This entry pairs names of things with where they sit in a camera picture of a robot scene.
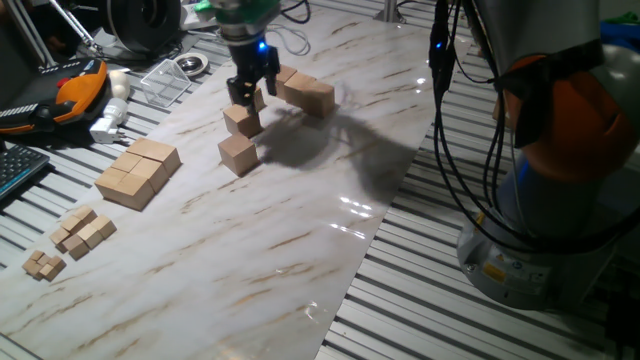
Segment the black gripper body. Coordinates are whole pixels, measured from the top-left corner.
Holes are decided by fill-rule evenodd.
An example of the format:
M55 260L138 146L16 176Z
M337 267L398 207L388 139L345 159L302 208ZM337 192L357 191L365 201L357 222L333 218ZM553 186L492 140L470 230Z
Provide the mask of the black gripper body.
M252 83L265 78L266 42L265 31L250 34L245 28L223 26L222 37L229 47L237 76Z

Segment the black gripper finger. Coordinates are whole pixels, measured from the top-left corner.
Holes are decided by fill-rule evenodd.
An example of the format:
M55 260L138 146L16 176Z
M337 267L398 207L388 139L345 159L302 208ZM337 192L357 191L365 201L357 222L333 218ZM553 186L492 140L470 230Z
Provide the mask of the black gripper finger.
M266 49L266 63L265 63L265 79L267 85L267 91L270 95L277 95L277 75L280 73L280 61L278 49L272 46L268 46Z
M249 107L253 103L253 83L240 76L229 78L227 81L229 95L234 104Z

